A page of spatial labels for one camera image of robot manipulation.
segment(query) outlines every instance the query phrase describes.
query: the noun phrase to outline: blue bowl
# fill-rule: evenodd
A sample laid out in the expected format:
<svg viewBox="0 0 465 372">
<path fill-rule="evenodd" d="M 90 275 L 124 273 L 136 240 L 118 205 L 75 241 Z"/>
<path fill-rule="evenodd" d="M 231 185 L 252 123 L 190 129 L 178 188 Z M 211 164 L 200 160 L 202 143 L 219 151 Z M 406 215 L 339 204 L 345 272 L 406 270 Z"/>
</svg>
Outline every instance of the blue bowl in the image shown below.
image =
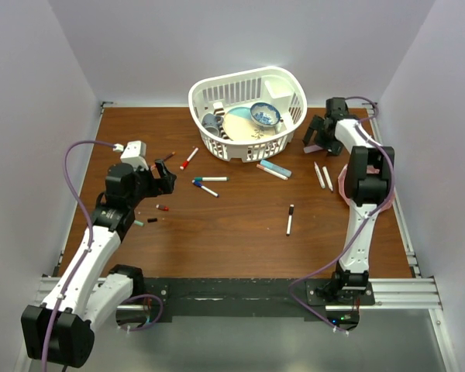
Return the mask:
<svg viewBox="0 0 465 372">
<path fill-rule="evenodd" d="M 258 102 L 251 106 L 251 118 L 258 126 L 272 128 L 281 120 L 279 111 L 265 102 Z"/>
</svg>

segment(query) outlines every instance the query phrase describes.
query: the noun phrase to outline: dry erase marker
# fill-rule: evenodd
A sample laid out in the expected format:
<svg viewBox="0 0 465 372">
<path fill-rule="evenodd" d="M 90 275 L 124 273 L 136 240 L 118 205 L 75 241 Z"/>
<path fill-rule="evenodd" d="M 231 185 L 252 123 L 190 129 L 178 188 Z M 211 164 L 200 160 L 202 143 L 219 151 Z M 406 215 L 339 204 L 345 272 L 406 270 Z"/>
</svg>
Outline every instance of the dry erase marker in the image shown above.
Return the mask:
<svg viewBox="0 0 465 372">
<path fill-rule="evenodd" d="M 191 181 L 191 182 L 193 183 L 194 186 L 196 186 L 197 188 L 200 188 L 200 189 L 202 189 L 202 190 L 207 191 L 210 195 L 214 195 L 216 198 L 219 197 L 219 194 L 217 194 L 216 192 L 210 190 L 209 188 L 206 188 L 206 187 L 203 186 L 200 182 L 195 181 L 195 180 L 193 180 L 193 181 Z"/>
<path fill-rule="evenodd" d="M 313 164 L 315 166 L 315 172 L 317 173 L 317 178 L 319 179 L 319 182 L 320 182 L 320 187 L 326 188 L 326 183 L 324 182 L 324 179 L 322 178 L 322 174 L 320 173 L 320 168 L 317 165 L 317 162 L 314 161 Z"/>
<path fill-rule="evenodd" d="M 332 188 L 331 177 L 329 177 L 329 172 L 327 171 L 326 166 L 322 167 L 322 171 L 324 172 L 325 179 L 327 180 L 327 186 L 329 186 L 329 190 L 334 192 L 334 188 Z"/>
<path fill-rule="evenodd" d="M 181 165 L 179 168 L 183 171 L 189 164 L 189 162 L 191 161 L 191 159 L 193 159 L 193 156 L 198 152 L 198 148 L 195 147 L 195 149 L 193 150 L 193 152 L 191 153 L 191 155 L 187 158 L 187 160 L 183 163 L 183 165 Z"/>
<path fill-rule="evenodd" d="M 174 155 L 176 154 L 175 151 L 171 152 L 169 155 L 167 155 L 164 159 L 162 159 L 163 161 L 168 161 L 170 158 L 172 158 Z M 154 170 L 157 166 L 154 164 L 150 167 L 150 170 Z"/>
<path fill-rule="evenodd" d="M 289 216 L 288 216 L 288 229 L 286 230 L 286 236 L 290 236 L 291 235 L 291 222 L 293 220 L 293 212 L 295 210 L 295 205 L 294 204 L 291 204 L 289 206 Z"/>
<path fill-rule="evenodd" d="M 269 168 L 264 167 L 263 165 L 257 164 L 257 168 L 261 169 L 262 171 L 266 171 L 267 173 L 272 174 L 273 176 L 279 177 L 281 180 L 287 180 L 288 178 L 286 176 L 283 176 L 282 174 L 279 174 L 278 172 L 275 172 Z"/>
<path fill-rule="evenodd" d="M 263 165 L 264 167 L 269 168 L 269 169 L 273 170 L 274 172 L 278 172 L 279 174 L 282 174 L 283 176 L 291 177 L 291 171 L 290 170 L 288 170 L 286 168 L 283 168 L 283 167 L 279 167 L 278 165 L 273 164 L 270 161 L 262 160 L 260 162 L 260 165 Z"/>
<path fill-rule="evenodd" d="M 229 181 L 229 177 L 195 177 L 195 181 Z"/>
</svg>

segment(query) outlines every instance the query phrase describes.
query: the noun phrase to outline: gray floor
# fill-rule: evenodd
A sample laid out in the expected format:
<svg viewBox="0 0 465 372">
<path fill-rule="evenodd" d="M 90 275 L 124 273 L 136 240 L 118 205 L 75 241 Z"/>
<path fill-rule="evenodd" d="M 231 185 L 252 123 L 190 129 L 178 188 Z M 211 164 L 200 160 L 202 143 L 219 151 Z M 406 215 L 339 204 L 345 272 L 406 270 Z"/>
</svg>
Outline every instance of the gray floor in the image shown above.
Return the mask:
<svg viewBox="0 0 465 372">
<path fill-rule="evenodd" d="M 445 367 L 427 311 L 366 310 L 349 337 L 302 319 L 183 317 L 130 335 L 108 321 L 80 370 L 440 372 Z M 40 363 L 34 361 L 30 372 L 37 371 Z M 52 365 L 49 371 L 60 368 Z"/>
</svg>

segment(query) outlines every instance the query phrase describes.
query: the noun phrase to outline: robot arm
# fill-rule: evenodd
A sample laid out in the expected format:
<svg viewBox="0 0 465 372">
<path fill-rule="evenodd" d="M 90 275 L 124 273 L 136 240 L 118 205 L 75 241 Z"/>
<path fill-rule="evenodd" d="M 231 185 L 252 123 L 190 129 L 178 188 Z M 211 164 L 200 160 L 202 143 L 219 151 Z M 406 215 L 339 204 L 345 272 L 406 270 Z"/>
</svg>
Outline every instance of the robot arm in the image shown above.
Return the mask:
<svg viewBox="0 0 465 372">
<path fill-rule="evenodd" d="M 315 144 L 333 155 L 339 155 L 345 147 L 350 153 L 344 183 L 345 195 L 350 199 L 350 221 L 346 233 L 345 247 L 360 230 L 351 247 L 341 256 L 336 271 L 332 275 L 329 289 L 334 297 L 337 291 L 364 292 L 369 277 L 369 250 L 378 216 L 370 213 L 380 205 L 391 191 L 391 169 L 381 152 L 364 137 L 358 118 L 351 115 L 344 98 L 331 98 L 326 101 L 325 118 L 315 116 L 303 139 L 305 145 L 312 138 Z M 394 150 L 389 146 L 381 149 L 394 161 Z M 377 174 L 368 174 L 367 167 L 373 167 Z"/>
<path fill-rule="evenodd" d="M 97 328 L 121 302 L 145 293 L 141 269 L 117 265 L 104 284 L 90 295 L 110 256 L 133 225 L 136 206 L 144 198 L 171 194 L 176 176 L 167 170 L 162 160 L 156 160 L 160 178 L 154 178 L 144 158 L 146 145 L 141 141 L 130 142 L 125 149 L 116 145 L 115 150 L 123 151 L 122 163 L 108 169 L 105 191 L 98 196 L 91 214 L 91 246 L 88 248 L 89 231 L 86 229 L 58 285 L 40 306 L 29 305 L 22 314 L 26 350 L 32 359 L 41 359 L 47 323 L 58 298 L 62 298 L 62 302 L 50 337 L 48 361 L 81 367 L 90 355 Z M 75 274 L 62 295 L 60 289 L 72 271 Z"/>
</svg>

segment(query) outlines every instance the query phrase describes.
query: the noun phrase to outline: gray cup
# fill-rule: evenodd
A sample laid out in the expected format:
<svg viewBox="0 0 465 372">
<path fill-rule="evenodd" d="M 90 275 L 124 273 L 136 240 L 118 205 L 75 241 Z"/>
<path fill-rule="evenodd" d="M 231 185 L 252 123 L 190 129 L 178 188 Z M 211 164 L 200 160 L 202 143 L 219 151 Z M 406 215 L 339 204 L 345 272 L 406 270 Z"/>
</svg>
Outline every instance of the gray cup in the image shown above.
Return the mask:
<svg viewBox="0 0 465 372">
<path fill-rule="evenodd" d="M 224 118 L 219 115 L 207 114 L 203 117 L 201 124 L 214 136 L 220 136 L 220 126 L 224 122 Z"/>
</svg>

